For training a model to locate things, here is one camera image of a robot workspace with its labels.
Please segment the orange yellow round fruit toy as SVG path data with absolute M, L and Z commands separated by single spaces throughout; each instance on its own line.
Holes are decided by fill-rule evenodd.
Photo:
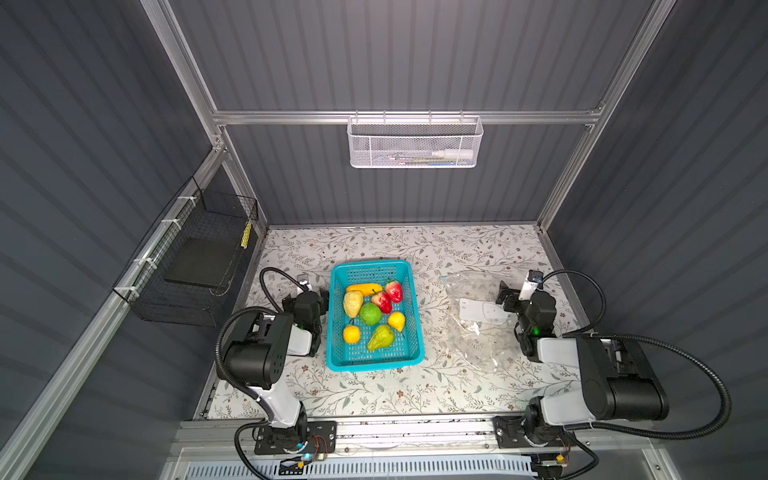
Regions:
M 343 340 L 348 345 L 355 345 L 361 340 L 361 330 L 356 325 L 347 325 L 343 330 Z

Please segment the green apple toy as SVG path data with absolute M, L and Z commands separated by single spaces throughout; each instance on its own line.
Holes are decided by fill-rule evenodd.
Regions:
M 383 313 L 372 302 L 364 303 L 359 312 L 359 319 L 367 326 L 374 326 L 381 322 Z

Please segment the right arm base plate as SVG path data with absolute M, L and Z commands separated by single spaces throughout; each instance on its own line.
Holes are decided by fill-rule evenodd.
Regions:
M 514 448 L 570 448 L 572 442 L 561 427 L 539 421 L 527 420 L 524 416 L 494 416 L 493 433 L 497 444 L 503 449 Z

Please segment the green pear toy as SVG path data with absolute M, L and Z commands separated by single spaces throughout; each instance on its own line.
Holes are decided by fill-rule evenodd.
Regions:
M 395 331 L 388 325 L 379 325 L 367 343 L 367 349 L 374 352 L 390 347 L 396 338 Z

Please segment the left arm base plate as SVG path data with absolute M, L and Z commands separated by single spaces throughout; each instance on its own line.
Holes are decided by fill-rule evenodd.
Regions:
M 329 454 L 336 448 L 336 421 L 309 421 L 292 428 L 260 427 L 254 434 L 256 455 Z

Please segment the clear zip top bag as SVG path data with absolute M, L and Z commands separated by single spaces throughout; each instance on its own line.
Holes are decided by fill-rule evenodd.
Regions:
M 498 275 L 462 271 L 442 278 L 449 302 L 449 350 L 472 368 L 499 371 L 512 365 L 521 354 L 515 337 L 517 316 L 496 304 L 499 283 L 520 289 L 527 275 L 507 280 Z

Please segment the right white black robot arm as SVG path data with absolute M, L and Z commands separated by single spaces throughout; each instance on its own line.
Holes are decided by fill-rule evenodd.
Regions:
M 557 337 L 556 300 L 532 281 L 520 290 L 501 282 L 495 303 L 516 315 L 514 335 L 527 360 L 579 372 L 580 386 L 574 390 L 529 401 L 518 431 L 531 445 L 549 444 L 568 425 L 667 417 L 666 393 L 637 341 Z

